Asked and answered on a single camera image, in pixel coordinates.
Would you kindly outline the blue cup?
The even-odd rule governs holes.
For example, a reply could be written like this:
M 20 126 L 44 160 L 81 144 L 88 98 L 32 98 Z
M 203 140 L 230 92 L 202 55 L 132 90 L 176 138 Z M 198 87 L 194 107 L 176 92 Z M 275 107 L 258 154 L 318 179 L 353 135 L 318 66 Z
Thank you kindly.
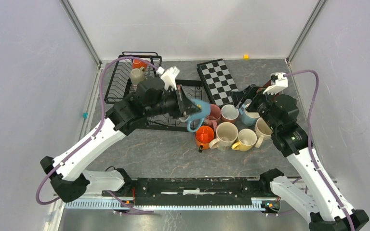
M 211 104 L 199 99 L 190 99 L 190 100 L 195 106 L 197 106 L 200 109 L 200 111 L 188 116 L 186 129 L 188 132 L 196 132 L 202 126 L 204 119 L 208 115 L 210 115 Z M 194 120 L 199 120 L 199 123 L 195 129 L 192 129 L 190 125 Z

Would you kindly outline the salmon pink mug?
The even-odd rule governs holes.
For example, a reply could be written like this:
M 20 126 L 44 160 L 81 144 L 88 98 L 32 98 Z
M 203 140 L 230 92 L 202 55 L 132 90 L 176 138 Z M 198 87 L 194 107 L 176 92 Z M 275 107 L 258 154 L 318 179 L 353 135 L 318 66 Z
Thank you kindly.
M 239 110 L 233 105 L 224 105 L 221 108 L 221 122 L 235 123 L 239 116 Z

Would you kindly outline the light blue mug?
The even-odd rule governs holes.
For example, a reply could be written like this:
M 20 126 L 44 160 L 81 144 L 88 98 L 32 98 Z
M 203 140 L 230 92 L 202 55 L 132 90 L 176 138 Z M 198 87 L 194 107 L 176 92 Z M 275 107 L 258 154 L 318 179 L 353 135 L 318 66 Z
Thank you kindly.
M 250 105 L 249 103 L 243 104 L 239 108 L 239 113 L 241 122 L 248 127 L 252 127 L 255 126 L 257 120 L 260 118 L 260 115 L 258 112 L 248 112 L 247 108 L 249 105 Z

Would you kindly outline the pink floral mug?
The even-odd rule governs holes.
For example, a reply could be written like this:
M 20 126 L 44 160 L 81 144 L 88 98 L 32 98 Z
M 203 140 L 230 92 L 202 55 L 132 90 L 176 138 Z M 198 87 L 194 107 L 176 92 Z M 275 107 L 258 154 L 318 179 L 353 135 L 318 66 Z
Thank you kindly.
M 211 112 L 205 117 L 203 125 L 209 126 L 215 132 L 221 119 L 221 108 L 215 104 L 210 104 Z

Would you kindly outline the orange cup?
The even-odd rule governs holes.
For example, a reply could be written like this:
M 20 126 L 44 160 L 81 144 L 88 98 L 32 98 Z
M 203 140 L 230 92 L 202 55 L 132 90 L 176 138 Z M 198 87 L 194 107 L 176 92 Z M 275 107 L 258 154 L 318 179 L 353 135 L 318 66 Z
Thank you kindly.
M 209 143 L 214 139 L 214 130 L 209 126 L 201 126 L 195 133 L 195 142 L 198 152 L 209 149 Z

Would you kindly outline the tan tall cup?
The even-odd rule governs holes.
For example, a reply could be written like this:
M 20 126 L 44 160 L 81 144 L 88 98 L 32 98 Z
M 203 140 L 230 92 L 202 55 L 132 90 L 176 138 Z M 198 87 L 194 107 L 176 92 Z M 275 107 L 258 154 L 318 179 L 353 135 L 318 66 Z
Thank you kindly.
M 258 118 L 255 124 L 254 132 L 257 136 L 257 141 L 255 144 L 256 148 L 260 148 L 264 141 L 271 138 L 272 130 L 263 120 L 263 118 Z

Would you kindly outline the cream mug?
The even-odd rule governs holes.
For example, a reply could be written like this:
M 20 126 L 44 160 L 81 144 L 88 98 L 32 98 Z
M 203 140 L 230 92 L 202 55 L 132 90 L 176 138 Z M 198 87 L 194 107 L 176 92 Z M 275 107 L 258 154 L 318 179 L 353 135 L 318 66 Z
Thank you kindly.
M 223 122 L 216 129 L 216 137 L 209 143 L 209 148 L 220 151 L 228 150 L 238 137 L 238 128 L 230 122 Z

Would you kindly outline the yellow cup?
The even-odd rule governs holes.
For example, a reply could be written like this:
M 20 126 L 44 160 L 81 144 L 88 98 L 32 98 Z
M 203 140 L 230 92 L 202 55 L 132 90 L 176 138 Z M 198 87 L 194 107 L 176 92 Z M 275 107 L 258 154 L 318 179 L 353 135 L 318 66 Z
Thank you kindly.
M 245 128 L 238 133 L 237 141 L 231 146 L 231 148 L 232 150 L 245 152 L 250 150 L 256 142 L 256 133 L 251 129 Z

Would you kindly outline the beige mug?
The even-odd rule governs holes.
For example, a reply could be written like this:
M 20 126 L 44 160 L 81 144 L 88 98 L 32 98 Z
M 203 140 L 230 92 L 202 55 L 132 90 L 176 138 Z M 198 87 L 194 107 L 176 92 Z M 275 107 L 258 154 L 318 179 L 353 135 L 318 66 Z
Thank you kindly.
M 145 68 L 134 68 L 130 72 L 130 80 L 133 85 L 137 85 L 139 82 L 145 80 Z

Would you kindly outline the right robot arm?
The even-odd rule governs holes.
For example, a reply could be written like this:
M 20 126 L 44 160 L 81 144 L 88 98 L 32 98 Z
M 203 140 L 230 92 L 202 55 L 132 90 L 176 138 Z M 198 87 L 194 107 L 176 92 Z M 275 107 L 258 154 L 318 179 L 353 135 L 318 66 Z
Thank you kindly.
M 246 100 L 248 112 L 258 112 L 272 130 L 274 146 L 297 170 L 310 195 L 293 185 L 278 169 L 260 175 L 259 191 L 285 200 L 308 223 L 311 231 L 358 231 L 369 221 L 367 213 L 349 203 L 322 166 L 311 138 L 298 125 L 299 109 L 295 98 L 277 94 L 254 84 L 243 91 L 232 91 L 233 105 L 240 108 Z

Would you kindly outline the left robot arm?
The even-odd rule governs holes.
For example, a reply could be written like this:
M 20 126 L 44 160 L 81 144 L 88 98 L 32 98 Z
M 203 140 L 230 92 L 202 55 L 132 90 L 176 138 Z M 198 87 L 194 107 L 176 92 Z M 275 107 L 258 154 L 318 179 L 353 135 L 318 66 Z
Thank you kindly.
M 71 149 L 55 158 L 46 156 L 40 164 L 65 203 L 86 193 L 103 191 L 126 196 L 132 191 L 132 183 L 123 169 L 88 171 L 87 166 L 111 145 L 145 126 L 150 117 L 169 114 L 181 117 L 188 126 L 194 120 L 202 125 L 210 111 L 209 103 L 188 98 L 181 85 L 167 84 L 156 77 L 146 79 L 134 92 L 114 103 L 99 124 Z

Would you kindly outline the black dish rack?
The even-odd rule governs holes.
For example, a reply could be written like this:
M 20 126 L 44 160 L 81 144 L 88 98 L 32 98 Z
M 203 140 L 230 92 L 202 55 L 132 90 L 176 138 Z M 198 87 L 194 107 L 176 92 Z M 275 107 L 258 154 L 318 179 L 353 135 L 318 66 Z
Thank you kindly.
M 177 83 L 182 85 L 183 92 L 188 98 L 196 98 L 199 100 L 204 99 L 204 87 L 202 86 L 201 80 L 180 79 L 177 81 Z M 105 101 L 113 104 L 122 100 L 132 92 L 135 92 L 135 87 L 132 85 L 130 79 L 115 79 L 109 83 Z M 194 130 L 202 124 L 203 121 L 201 119 L 196 119 L 189 123 L 178 118 L 173 118 L 169 114 L 164 114 L 142 119 L 136 124 L 136 128 L 187 132 L 188 128 Z

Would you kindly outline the black white chessboard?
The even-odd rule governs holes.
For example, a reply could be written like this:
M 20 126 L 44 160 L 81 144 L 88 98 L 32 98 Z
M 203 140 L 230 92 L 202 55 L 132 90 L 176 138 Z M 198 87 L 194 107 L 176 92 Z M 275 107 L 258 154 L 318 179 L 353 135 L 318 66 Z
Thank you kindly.
M 197 72 L 211 104 L 221 108 L 233 103 L 230 92 L 238 88 L 223 59 L 199 63 Z

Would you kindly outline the orange mug in basket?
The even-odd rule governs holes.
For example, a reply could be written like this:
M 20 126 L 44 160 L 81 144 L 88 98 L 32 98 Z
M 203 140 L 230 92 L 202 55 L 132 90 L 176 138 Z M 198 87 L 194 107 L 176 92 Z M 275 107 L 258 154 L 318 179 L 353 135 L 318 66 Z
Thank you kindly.
M 145 63 L 144 61 L 141 61 L 141 60 L 138 60 L 138 59 L 133 59 L 132 60 L 132 68 L 133 69 L 144 69 L 146 70 L 147 69 L 147 63 Z

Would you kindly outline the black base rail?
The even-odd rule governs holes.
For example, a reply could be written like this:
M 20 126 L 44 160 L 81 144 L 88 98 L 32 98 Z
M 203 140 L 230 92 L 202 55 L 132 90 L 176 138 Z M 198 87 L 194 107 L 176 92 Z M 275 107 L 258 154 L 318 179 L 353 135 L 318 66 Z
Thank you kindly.
M 249 205 L 276 195 L 258 178 L 137 178 L 114 191 L 135 205 Z

